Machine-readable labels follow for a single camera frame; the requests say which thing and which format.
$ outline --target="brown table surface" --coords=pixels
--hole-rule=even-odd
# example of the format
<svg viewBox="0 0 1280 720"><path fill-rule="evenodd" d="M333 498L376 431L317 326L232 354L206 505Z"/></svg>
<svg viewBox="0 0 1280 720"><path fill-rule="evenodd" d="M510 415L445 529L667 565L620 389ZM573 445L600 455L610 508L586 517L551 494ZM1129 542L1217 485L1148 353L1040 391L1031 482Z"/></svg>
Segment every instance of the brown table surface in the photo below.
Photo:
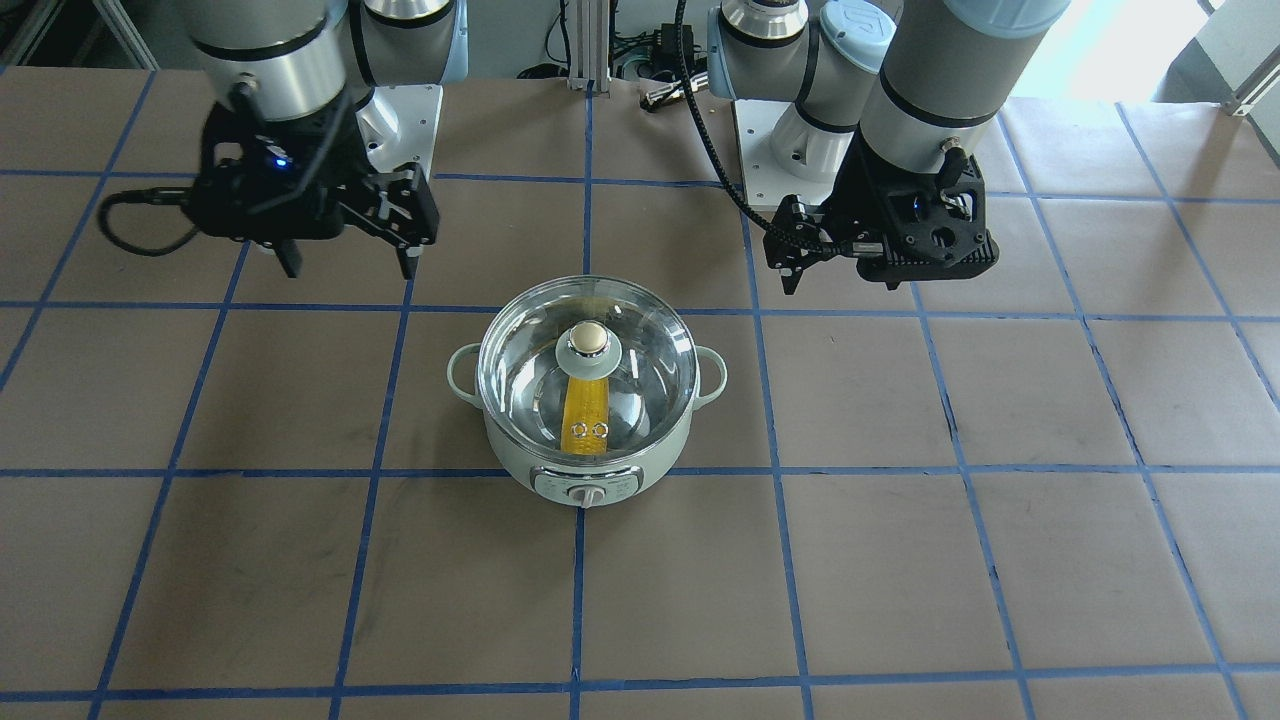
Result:
<svg viewBox="0 0 1280 720"><path fill-rule="evenodd" d="M96 202L189 182L207 83L8 68L0 716L1276 716L1280 172L1247 124L1014 100L991 273L787 297L645 88L448 87L407 287L355 231L296 281L115 250ZM730 365L672 477L585 512L443 379L582 272Z"/></svg>

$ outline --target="lid knob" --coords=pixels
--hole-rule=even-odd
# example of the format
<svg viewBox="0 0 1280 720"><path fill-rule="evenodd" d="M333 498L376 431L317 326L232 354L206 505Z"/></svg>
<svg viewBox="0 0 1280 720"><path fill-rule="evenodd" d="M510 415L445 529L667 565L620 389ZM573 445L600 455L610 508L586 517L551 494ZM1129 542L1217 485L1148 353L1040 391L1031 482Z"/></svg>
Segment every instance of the lid knob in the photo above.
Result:
<svg viewBox="0 0 1280 720"><path fill-rule="evenodd" d="M573 352L594 357L609 347L609 331L595 320L582 320L568 332L568 343Z"/></svg>

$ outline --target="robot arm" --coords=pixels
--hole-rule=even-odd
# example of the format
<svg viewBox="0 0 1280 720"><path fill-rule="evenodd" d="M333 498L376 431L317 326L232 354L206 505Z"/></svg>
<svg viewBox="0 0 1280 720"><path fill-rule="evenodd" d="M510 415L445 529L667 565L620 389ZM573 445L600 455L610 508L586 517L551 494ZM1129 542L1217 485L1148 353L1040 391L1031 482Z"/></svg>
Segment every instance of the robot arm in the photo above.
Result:
<svg viewBox="0 0 1280 720"><path fill-rule="evenodd" d="M140 201L178 204L206 234L257 243L288 277L301 269L297 240L347 225L387 241L413 277L439 227L421 161L434 137L417 129L434 131L439 91L433 104L421 87L383 86L466 76L465 0L180 0L179 10L218 102L192 187ZM110 233L110 204L100 223L129 250Z"/></svg>
<svg viewBox="0 0 1280 720"><path fill-rule="evenodd" d="M906 0L896 32L863 0L828 0L817 20L804 0L712 10L712 91L794 100L773 140L801 177L847 147L823 202L786 196L767 227L785 292L837 256L890 290L972 278L998 260L970 149L1069 3Z"/></svg>

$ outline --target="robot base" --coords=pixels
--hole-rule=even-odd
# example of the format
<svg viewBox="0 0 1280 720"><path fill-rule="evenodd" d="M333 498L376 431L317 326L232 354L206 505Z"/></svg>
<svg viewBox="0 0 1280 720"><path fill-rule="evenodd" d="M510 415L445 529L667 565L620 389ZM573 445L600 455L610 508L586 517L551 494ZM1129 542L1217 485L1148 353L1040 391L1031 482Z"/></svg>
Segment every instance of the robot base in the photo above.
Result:
<svg viewBox="0 0 1280 720"><path fill-rule="evenodd" d="M769 136L778 118L790 106L791 102L774 100L733 101L746 201L756 213L777 210L787 195L799 195L809 202L822 202L831 195L831 187L836 182L835 174L827 182L805 179L778 163L769 146Z"/></svg>

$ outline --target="black cable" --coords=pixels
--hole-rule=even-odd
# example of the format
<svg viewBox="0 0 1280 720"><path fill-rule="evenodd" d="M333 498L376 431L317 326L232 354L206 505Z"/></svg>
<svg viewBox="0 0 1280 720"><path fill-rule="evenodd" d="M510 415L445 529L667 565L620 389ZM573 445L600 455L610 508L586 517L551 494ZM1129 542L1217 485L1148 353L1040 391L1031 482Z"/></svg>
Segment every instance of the black cable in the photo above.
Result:
<svg viewBox="0 0 1280 720"><path fill-rule="evenodd" d="M198 233L200 229L192 225L186 234L164 247L140 247L120 240L120 236L115 234L111 229L111 208L116 205L182 205L186 202L188 193L189 191L186 187L152 187L150 190L125 190L124 192L116 192L115 195L108 196L108 199L97 206L97 228L102 231L102 236L106 237L108 242L125 252L132 252L133 255L141 255L143 258L160 258L168 255L191 242L191 238L196 237L196 233Z"/></svg>
<svg viewBox="0 0 1280 720"><path fill-rule="evenodd" d="M561 4L561 13L563 12L564 12L564 5ZM552 18L550 24L547 26L547 35L543 37L543 53L545 53L552 61L568 64L564 60L557 58L556 55L552 55L552 31L556 29L556 23L559 22L561 17L562 15L556 15L554 18Z"/></svg>
<svg viewBox="0 0 1280 720"><path fill-rule="evenodd" d="M677 28L685 26L685 3L686 0L676 0ZM680 60L680 88L685 94L685 102L689 105L689 114L694 118L694 126L698 128L698 136L703 141L703 147L707 149L707 158L712 161L712 169L716 170L716 177L719 178L721 186L724 188L724 192L728 193L730 199L733 200L733 204L737 205L737 209L741 210L742 214L760 229L776 236L783 245L790 245L791 247L827 256L838 255L840 249L835 243L809 240L764 219L763 215L751 209L751 205L748 204L746 199L742 197L737 188L733 187L733 183L728 179L728 173L724 172L724 165L721 163L719 154L716 152L716 146L712 143L712 136L707 132L707 123L703 122L703 113L698 109L698 101L694 100L694 86L689 79L692 73L689 72L689 63L685 59L685 33L682 32L676 32L676 55Z"/></svg>
<svg viewBox="0 0 1280 720"><path fill-rule="evenodd" d="M561 0L561 37L564 38L564 65L573 67L573 55L568 49L568 14L567 0Z"/></svg>

